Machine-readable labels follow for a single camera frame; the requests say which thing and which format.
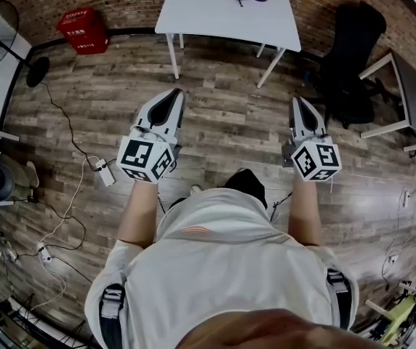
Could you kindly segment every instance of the black strap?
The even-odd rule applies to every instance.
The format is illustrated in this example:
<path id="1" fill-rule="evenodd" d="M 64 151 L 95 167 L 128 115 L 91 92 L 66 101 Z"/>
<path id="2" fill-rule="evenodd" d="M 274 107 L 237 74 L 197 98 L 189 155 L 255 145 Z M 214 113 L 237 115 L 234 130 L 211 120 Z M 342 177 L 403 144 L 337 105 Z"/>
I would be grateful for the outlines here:
<path id="1" fill-rule="evenodd" d="M 339 305 L 340 328 L 349 329 L 352 311 L 352 288 L 347 278 L 334 269 L 327 271 L 327 281 L 334 288 Z"/>
<path id="2" fill-rule="evenodd" d="M 105 288 L 100 301 L 101 335 L 108 349 L 122 349 L 122 330 L 119 311 L 124 306 L 126 290 L 121 284 Z"/>

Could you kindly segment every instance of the fan base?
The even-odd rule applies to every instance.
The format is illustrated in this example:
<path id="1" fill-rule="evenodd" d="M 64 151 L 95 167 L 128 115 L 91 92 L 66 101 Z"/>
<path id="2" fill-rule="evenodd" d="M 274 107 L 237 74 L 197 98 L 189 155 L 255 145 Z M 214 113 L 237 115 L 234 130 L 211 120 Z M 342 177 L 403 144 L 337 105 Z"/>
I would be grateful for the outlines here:
<path id="1" fill-rule="evenodd" d="M 27 85 L 34 88 L 41 83 L 49 70 L 49 59 L 47 57 L 40 57 L 36 60 L 28 70 Z"/>

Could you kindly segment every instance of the white t-shirt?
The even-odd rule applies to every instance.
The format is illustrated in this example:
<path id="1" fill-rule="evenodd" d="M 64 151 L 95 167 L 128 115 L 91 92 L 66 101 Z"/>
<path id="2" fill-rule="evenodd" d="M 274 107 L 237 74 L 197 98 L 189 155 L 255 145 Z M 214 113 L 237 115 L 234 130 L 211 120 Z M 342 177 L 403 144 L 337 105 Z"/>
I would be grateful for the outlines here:
<path id="1" fill-rule="evenodd" d="M 327 267 L 351 274 L 325 247 L 304 247 L 274 229 L 256 198 L 212 189 L 170 209 L 156 243 L 143 251 L 117 241 L 87 296 L 85 313 L 97 341 L 103 290 L 125 284 L 120 312 L 123 348 L 174 349 L 193 328 L 231 311 L 284 308 L 317 324 L 332 324 Z"/>

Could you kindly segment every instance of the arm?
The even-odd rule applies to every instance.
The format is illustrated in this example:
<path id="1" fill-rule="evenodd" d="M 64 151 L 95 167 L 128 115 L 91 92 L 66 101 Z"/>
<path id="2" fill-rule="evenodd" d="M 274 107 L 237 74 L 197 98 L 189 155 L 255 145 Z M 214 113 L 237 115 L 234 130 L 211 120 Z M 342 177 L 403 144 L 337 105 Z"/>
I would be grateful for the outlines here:
<path id="1" fill-rule="evenodd" d="M 136 181 L 127 202 L 118 239 L 146 248 L 153 243 L 156 231 L 158 185 Z"/>
<path id="2" fill-rule="evenodd" d="M 294 174 L 292 203 L 289 213 L 288 233 L 304 246 L 320 246 L 321 219 L 318 211 L 316 183 L 304 182 Z"/>

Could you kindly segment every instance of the desk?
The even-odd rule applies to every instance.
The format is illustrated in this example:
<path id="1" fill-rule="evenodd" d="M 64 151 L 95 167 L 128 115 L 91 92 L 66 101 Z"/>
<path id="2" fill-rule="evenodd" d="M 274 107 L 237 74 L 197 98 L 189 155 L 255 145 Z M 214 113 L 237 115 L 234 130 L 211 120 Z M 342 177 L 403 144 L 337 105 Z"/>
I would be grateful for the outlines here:
<path id="1" fill-rule="evenodd" d="M 416 130 L 416 70 L 394 51 L 378 60 L 363 71 L 359 76 L 364 79 L 382 68 L 384 65 L 391 64 L 396 73 L 397 83 L 399 85 L 402 104 L 404 106 L 404 120 L 390 124 L 386 127 L 376 128 L 368 132 L 361 133 L 361 138 L 369 138 L 393 132 L 398 129 L 411 127 Z M 407 146 L 404 151 L 416 150 L 416 145 Z"/>
<path id="2" fill-rule="evenodd" d="M 183 49 L 183 34 L 219 36 L 253 41 L 278 47 L 278 52 L 257 87 L 260 88 L 286 49 L 301 50 L 297 26 L 289 0 L 165 0 L 155 27 L 165 33 L 176 79 L 179 78 L 173 35 L 179 34 Z"/>

